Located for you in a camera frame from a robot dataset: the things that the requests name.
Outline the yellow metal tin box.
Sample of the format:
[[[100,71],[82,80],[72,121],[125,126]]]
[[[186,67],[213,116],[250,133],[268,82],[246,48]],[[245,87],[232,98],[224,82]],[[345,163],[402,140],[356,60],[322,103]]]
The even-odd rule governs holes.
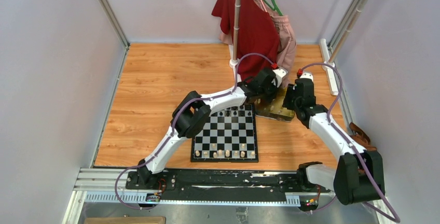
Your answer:
[[[291,122],[295,117],[295,112],[283,107],[286,91],[287,88],[280,89],[271,103],[258,99],[254,103],[256,115],[267,119]]]

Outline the black white chess board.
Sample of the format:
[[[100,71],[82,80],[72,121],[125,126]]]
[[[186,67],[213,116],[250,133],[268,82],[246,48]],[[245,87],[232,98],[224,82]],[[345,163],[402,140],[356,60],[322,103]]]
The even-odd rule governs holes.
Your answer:
[[[225,157],[230,150],[230,157]],[[258,162],[254,104],[213,113],[191,140],[191,162]]]

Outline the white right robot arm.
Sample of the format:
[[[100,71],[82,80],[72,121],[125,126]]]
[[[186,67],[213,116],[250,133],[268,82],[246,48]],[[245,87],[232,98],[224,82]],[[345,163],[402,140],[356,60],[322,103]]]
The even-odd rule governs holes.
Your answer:
[[[296,79],[287,88],[283,107],[293,110],[297,119],[315,133],[338,160],[334,170],[321,162],[299,165],[297,187],[310,191],[316,185],[335,192],[343,205],[379,200],[385,195],[383,160],[376,150],[367,150],[334,120],[328,109],[316,103],[314,83]]]

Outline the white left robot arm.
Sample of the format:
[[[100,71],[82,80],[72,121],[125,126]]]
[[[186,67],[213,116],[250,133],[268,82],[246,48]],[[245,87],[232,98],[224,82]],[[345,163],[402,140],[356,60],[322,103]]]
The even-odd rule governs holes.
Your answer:
[[[154,189],[159,175],[179,146],[202,131],[210,116],[230,107],[251,104],[258,99],[272,101],[281,87],[287,71],[280,67],[262,69],[249,82],[243,80],[227,90],[211,94],[191,91],[172,114],[170,126],[157,147],[137,166],[139,183]]]

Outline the white clothes rack stand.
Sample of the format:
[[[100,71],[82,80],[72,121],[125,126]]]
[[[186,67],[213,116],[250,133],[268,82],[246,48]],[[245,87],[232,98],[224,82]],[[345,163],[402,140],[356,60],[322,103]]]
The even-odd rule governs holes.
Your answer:
[[[238,31],[239,31],[240,8],[241,8],[241,0],[235,0],[234,26],[233,26],[233,35],[232,35],[233,45],[229,46],[229,51],[232,51],[231,58],[229,61],[229,66],[233,70],[235,84],[237,84],[237,82],[238,82],[238,62],[239,61],[237,58],[237,49],[238,49]]]

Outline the pink garment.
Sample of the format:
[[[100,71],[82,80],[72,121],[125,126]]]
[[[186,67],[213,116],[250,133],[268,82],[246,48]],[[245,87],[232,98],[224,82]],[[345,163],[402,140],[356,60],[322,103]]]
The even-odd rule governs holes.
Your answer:
[[[290,72],[294,65],[297,42],[288,16],[280,12],[275,2],[269,3],[266,0],[253,1],[260,9],[271,16],[280,39],[276,59],[277,64],[287,72]]]

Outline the white right rack foot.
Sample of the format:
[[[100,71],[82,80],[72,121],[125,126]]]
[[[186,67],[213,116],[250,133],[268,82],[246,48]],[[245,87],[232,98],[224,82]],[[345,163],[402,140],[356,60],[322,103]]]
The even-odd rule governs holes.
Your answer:
[[[335,73],[333,71],[333,68],[335,67],[334,63],[330,63],[330,54],[327,47],[326,39],[321,38],[319,42],[320,50],[321,50],[321,56],[323,63],[325,65],[322,65],[322,69],[326,72],[327,76],[327,82],[329,86],[329,90],[331,95],[336,96],[339,93],[338,85],[337,85],[337,77],[335,76]]]

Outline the red t-shirt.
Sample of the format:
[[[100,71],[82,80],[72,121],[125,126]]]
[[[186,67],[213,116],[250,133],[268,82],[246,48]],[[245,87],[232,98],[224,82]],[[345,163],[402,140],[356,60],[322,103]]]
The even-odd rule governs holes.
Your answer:
[[[233,37],[235,24],[235,0],[217,0],[212,16],[219,17],[221,32]],[[277,62],[279,34],[269,13],[260,9],[254,0],[241,0],[239,13],[239,29],[237,58],[241,59],[248,53],[253,53],[240,63],[238,74],[242,79],[254,77],[265,67],[271,67]]]

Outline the brown cloth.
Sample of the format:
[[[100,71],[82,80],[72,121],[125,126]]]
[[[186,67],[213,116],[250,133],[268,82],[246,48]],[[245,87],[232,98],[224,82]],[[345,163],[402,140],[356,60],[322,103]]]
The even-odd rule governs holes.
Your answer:
[[[362,145],[366,148],[368,151],[374,151],[377,150],[377,147],[373,146],[371,144],[371,140],[369,136],[356,124],[353,122],[349,123],[349,129],[352,131],[353,134],[350,135],[350,137],[356,141],[358,144]]]

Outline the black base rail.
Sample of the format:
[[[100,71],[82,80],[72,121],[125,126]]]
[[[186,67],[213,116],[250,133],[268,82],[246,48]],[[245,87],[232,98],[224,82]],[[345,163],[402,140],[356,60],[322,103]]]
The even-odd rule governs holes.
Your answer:
[[[161,202],[304,205],[329,194],[317,186],[301,186],[295,171],[165,169],[144,176],[129,172],[125,189],[158,192]]]

